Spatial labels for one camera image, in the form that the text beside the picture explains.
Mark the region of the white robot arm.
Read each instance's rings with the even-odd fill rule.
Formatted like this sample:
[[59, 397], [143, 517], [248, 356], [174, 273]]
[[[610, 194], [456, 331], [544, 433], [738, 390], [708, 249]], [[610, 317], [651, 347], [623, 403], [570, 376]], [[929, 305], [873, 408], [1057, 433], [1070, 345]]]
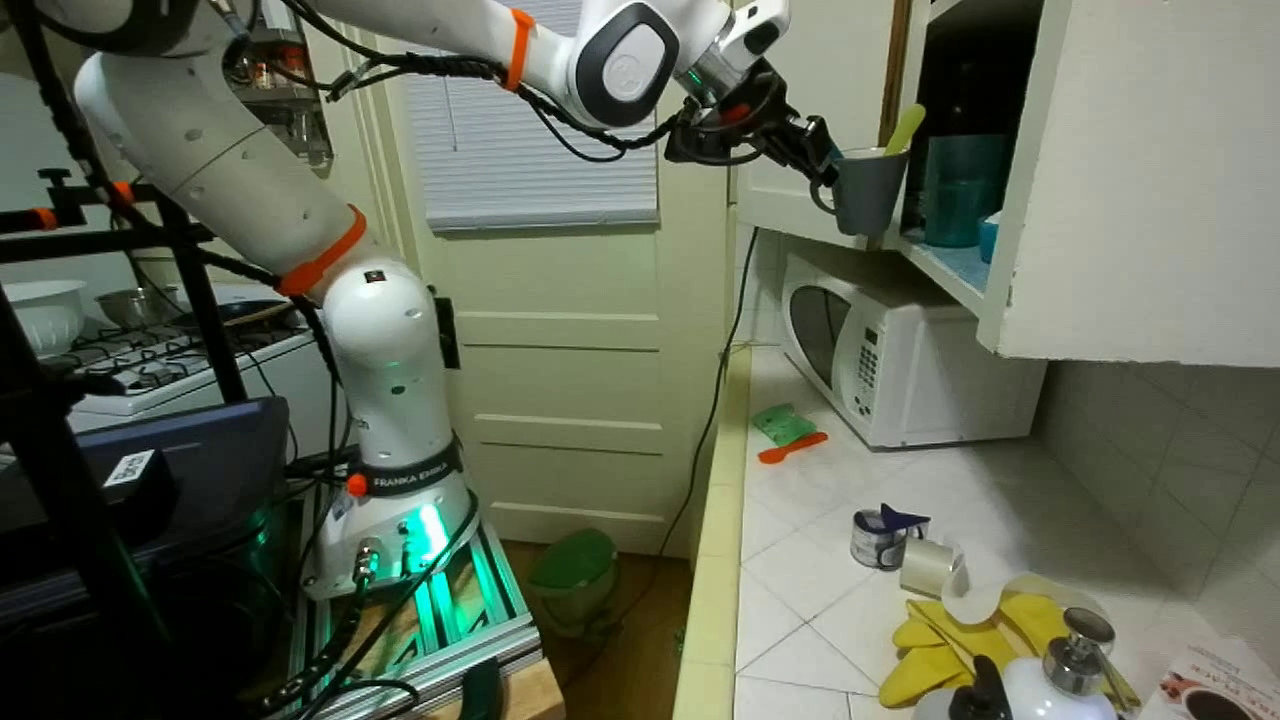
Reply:
[[[245, 0], [31, 0], [89, 58], [70, 96], [89, 122], [168, 200], [313, 301], [357, 420], [357, 463], [317, 534], [319, 598], [399, 589], [439, 569], [478, 500], [458, 473], [445, 347], [424, 279], [377, 249], [368, 217], [332, 194], [228, 87]], [[668, 87], [687, 105], [668, 153], [731, 163], [757, 146], [814, 183], [837, 177], [822, 129], [783, 105], [767, 46], [786, 0], [584, 0], [570, 31], [506, 0], [308, 0], [322, 18], [402, 43], [424, 71], [474, 71], [610, 137]]]

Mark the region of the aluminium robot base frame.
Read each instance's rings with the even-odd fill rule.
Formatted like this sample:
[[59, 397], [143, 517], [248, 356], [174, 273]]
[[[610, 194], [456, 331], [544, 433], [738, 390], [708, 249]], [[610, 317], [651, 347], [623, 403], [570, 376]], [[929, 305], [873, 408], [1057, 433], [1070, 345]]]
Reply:
[[450, 541], [412, 519], [407, 542], [437, 554], [388, 591], [360, 562], [347, 607], [267, 720], [396, 720], [445, 699], [486, 711], [501, 679], [540, 659], [532, 607], [478, 517]]

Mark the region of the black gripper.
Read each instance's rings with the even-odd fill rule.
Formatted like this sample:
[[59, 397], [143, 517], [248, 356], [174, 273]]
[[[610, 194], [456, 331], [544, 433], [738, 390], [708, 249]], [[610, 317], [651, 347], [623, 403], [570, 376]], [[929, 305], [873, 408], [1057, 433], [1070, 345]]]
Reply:
[[786, 85], [757, 64], [727, 96], [687, 96], [672, 116], [662, 156], [672, 163], [731, 166], [757, 156], [796, 166], [813, 183], [830, 186], [839, 178], [839, 142], [822, 116], [805, 116], [792, 129], [783, 100]]

